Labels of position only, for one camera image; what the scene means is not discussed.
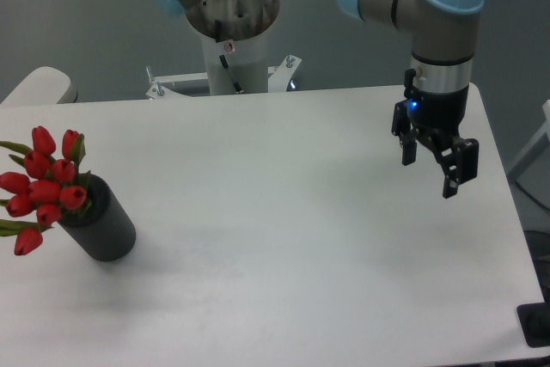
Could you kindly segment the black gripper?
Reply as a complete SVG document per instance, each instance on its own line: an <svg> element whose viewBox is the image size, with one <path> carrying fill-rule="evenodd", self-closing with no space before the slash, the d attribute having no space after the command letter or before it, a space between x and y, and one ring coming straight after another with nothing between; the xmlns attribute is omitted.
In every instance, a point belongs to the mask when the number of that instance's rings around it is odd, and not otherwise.
<svg viewBox="0 0 550 367"><path fill-rule="evenodd" d="M394 105L392 134L400 141L401 163L408 166L416 161L417 132L421 142L433 139L433 153L441 166L443 197L458 193L460 185L478 174L480 144L475 138L462 138L459 125L466 112L468 87L450 93L432 93L414 86L405 91L407 100Z"/></svg>

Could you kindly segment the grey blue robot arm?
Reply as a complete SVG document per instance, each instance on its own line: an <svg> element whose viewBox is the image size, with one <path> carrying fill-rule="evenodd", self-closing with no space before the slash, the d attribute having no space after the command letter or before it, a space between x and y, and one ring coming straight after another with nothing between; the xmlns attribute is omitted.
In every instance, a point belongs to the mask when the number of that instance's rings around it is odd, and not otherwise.
<svg viewBox="0 0 550 367"><path fill-rule="evenodd" d="M299 62L285 58L269 71L266 34L278 18L279 0L153 0L167 15L183 15L199 35L212 95L282 92ZM485 0L337 0L360 21L379 21L412 37L411 64L404 73L404 98L394 106L391 132L401 161L416 159L419 146L435 157L443 196L478 171L479 144L463 138L480 11Z"/></svg>

